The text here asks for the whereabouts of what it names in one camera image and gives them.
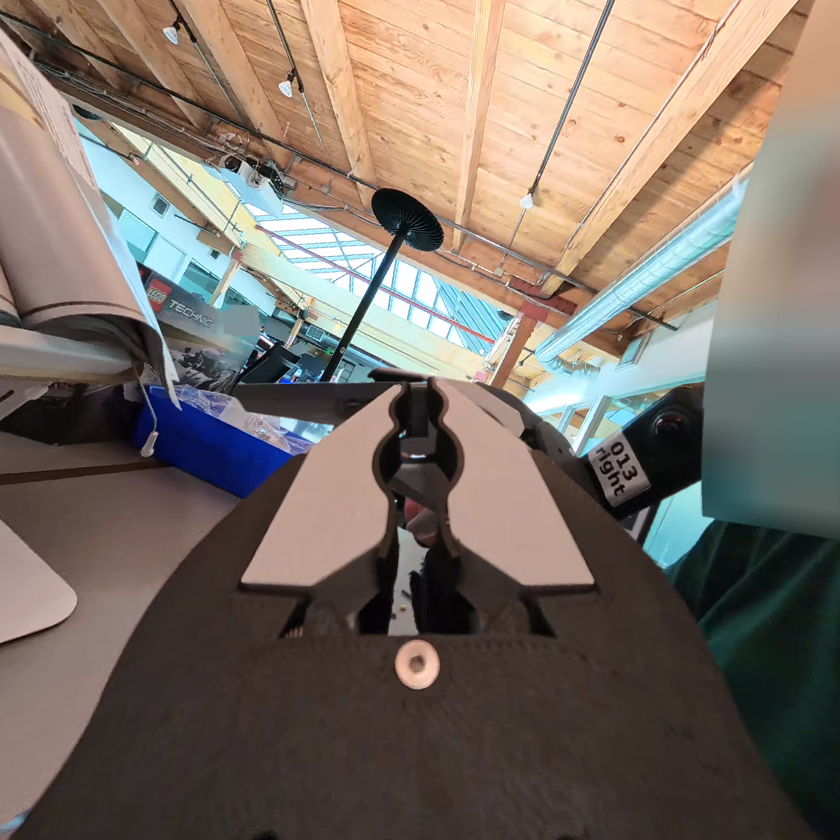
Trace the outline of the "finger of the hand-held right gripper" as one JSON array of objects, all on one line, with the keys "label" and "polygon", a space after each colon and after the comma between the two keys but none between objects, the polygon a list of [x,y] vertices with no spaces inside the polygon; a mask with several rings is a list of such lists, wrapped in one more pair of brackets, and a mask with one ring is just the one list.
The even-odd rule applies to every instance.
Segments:
[{"label": "finger of the hand-held right gripper", "polygon": [[544,433],[539,431],[543,419],[517,397],[485,384],[468,384],[468,398],[531,449],[550,453]]}]

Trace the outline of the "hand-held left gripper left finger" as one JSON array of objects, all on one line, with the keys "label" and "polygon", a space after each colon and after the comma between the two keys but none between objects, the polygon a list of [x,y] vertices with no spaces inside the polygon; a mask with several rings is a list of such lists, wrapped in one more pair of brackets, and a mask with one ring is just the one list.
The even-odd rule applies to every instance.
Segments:
[{"label": "hand-held left gripper left finger", "polygon": [[329,607],[358,634],[387,634],[398,566],[396,504],[405,385],[316,444],[240,578],[247,591]]}]

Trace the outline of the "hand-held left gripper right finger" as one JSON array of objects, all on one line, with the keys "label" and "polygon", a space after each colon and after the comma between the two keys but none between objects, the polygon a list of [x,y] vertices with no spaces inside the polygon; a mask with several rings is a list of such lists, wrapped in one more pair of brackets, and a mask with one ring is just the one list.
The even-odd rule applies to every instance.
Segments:
[{"label": "hand-held left gripper right finger", "polygon": [[551,634],[541,595],[585,594],[593,574],[534,456],[468,398],[468,385],[427,385],[437,463],[448,491],[438,534],[410,574],[420,634]]}]

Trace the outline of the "grey lego wedge assembly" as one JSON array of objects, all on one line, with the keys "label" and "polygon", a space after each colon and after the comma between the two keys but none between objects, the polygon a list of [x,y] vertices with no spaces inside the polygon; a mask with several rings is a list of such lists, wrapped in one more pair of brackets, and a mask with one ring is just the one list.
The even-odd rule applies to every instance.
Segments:
[{"label": "grey lego wedge assembly", "polygon": [[437,509],[447,494],[448,479],[437,462],[437,430],[428,413],[428,380],[425,374],[381,368],[366,382],[241,384],[234,396],[251,413],[336,427],[391,386],[402,386],[410,404],[397,410],[401,465],[390,488],[426,508]]}]

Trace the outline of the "instruction booklet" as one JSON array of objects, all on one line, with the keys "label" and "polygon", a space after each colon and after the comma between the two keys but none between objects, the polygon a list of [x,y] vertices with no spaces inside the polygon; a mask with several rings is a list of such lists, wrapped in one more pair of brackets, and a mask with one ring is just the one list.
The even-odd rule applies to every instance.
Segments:
[{"label": "instruction booklet", "polygon": [[1,176],[2,273],[21,322],[2,364],[82,382],[149,367],[176,403],[174,364],[113,216],[24,101],[2,107]]}]

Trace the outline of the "dark lego set box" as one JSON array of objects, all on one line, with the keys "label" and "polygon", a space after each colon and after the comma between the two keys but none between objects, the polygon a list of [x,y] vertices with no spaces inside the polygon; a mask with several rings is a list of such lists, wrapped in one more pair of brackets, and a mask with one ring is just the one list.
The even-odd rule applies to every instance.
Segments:
[{"label": "dark lego set box", "polygon": [[260,310],[249,303],[216,308],[149,267],[138,269],[180,383],[231,395],[256,349]]}]

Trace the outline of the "person's right hand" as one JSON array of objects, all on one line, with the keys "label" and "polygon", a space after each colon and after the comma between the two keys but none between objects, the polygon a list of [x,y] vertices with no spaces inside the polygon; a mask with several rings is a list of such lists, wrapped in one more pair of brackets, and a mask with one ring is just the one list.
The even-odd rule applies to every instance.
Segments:
[{"label": "person's right hand", "polygon": [[423,548],[430,549],[438,537],[438,517],[435,511],[420,504],[418,501],[406,497],[404,502],[405,530],[409,532],[415,542]]}]

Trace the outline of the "crumpled clear plastic bags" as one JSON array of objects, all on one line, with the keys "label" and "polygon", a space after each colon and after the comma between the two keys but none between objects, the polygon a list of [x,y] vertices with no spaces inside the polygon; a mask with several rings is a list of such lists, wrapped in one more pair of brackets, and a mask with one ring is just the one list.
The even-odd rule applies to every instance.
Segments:
[{"label": "crumpled clear plastic bags", "polygon": [[175,393],[182,407],[181,419],[186,419],[190,408],[203,421],[212,420],[211,426],[236,429],[239,435],[257,438],[291,456],[305,454],[333,430],[333,425],[326,423],[248,412],[237,398],[221,392],[178,385]]}]

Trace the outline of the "blue storage bin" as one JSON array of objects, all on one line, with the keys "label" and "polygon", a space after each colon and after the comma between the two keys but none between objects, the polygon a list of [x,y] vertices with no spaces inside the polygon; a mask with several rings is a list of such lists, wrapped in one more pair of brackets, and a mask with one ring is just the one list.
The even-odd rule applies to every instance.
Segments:
[{"label": "blue storage bin", "polygon": [[[181,404],[176,406],[164,388],[147,388],[159,428],[152,458],[164,464],[238,498],[246,498],[294,458],[257,438],[239,435],[236,429],[224,431],[211,426],[212,420],[203,421],[190,408],[186,419],[181,419]],[[140,451],[150,430],[151,418],[143,400],[131,445]]]}]

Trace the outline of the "black office chair back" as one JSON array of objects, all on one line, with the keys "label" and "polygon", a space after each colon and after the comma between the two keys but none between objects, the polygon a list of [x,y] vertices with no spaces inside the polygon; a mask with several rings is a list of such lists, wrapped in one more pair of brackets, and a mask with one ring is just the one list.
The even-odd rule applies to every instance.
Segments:
[{"label": "black office chair back", "polygon": [[244,369],[237,385],[273,385],[298,367],[300,354],[291,352],[283,343],[275,343],[255,363]]}]

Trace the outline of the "person's green shirt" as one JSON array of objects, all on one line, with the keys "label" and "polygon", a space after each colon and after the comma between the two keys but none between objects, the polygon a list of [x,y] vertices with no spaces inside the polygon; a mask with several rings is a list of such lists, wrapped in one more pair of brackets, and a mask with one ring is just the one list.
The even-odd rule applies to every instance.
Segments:
[{"label": "person's green shirt", "polygon": [[715,520],[665,574],[806,821],[839,837],[839,542]]}]

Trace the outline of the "white stand with metal arms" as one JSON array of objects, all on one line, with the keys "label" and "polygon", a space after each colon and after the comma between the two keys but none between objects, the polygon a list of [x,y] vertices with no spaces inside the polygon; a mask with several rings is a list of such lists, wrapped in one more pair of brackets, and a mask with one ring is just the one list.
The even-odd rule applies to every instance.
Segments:
[{"label": "white stand with metal arms", "polygon": [[[125,350],[22,328],[1,327],[1,418],[57,382],[110,384],[133,378]],[[77,594],[1,523],[1,642],[44,631],[76,609]]]}]

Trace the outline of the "ceiling projector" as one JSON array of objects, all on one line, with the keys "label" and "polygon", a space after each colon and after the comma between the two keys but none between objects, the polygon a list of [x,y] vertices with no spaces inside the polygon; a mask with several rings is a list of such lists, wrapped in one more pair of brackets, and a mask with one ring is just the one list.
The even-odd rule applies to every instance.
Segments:
[{"label": "ceiling projector", "polygon": [[255,164],[226,154],[219,159],[217,175],[257,219],[282,215],[282,190],[276,189],[269,176],[260,174]]}]

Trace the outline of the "large printed paper sheet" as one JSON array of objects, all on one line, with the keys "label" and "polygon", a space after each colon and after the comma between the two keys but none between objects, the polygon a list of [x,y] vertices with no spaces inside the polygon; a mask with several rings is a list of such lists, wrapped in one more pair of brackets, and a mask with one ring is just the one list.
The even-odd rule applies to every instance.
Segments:
[{"label": "large printed paper sheet", "polygon": [[62,157],[80,179],[98,192],[98,183],[82,147],[68,102],[5,33],[1,34],[1,44],[2,60],[14,70],[27,100],[34,106]]}]

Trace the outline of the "silver air duct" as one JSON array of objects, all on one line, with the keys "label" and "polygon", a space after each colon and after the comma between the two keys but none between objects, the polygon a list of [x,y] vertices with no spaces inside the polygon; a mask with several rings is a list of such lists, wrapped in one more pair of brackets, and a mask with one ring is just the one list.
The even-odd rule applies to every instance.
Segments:
[{"label": "silver air duct", "polygon": [[749,164],[712,198],[609,286],[599,291],[562,328],[538,345],[534,357],[557,371],[562,352],[728,243],[734,233],[753,166]]}]

